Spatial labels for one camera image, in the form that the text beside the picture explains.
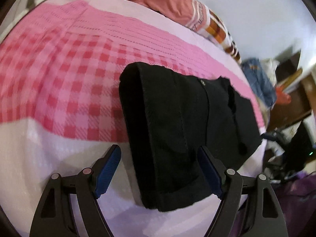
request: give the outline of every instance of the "mattress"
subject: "mattress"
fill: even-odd
[[[215,195],[166,213],[141,204],[118,96],[119,75],[135,61],[229,78],[265,131],[243,72],[208,40],[126,0],[47,0],[0,45],[0,204],[22,237],[49,177],[79,173],[112,144],[122,159],[98,203],[114,236],[204,236],[220,203]],[[261,172],[265,144],[240,174]],[[80,236],[87,236],[71,198]]]

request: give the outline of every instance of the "dark blue cloth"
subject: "dark blue cloth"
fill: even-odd
[[[268,108],[271,108],[277,100],[277,94],[268,76],[262,69],[259,59],[251,58],[244,61],[241,65],[252,91]]]

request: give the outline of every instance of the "blue rubber pad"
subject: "blue rubber pad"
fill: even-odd
[[[202,148],[199,148],[197,153],[198,162],[207,182],[209,183],[212,193],[221,199],[223,196],[223,190],[219,174]]]
[[[94,195],[97,199],[107,191],[120,160],[121,149],[118,147],[112,152],[111,156],[97,177],[97,183],[94,191]]]

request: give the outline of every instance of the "folded black clothing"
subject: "folded black clothing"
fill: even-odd
[[[171,211],[212,194],[197,161],[201,145],[237,170],[261,144],[251,102],[226,78],[135,62],[120,76],[119,95],[146,208]]]

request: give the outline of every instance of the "wall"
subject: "wall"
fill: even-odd
[[[301,0],[199,0],[225,22],[243,59],[302,49],[299,67],[316,62],[316,23]]]

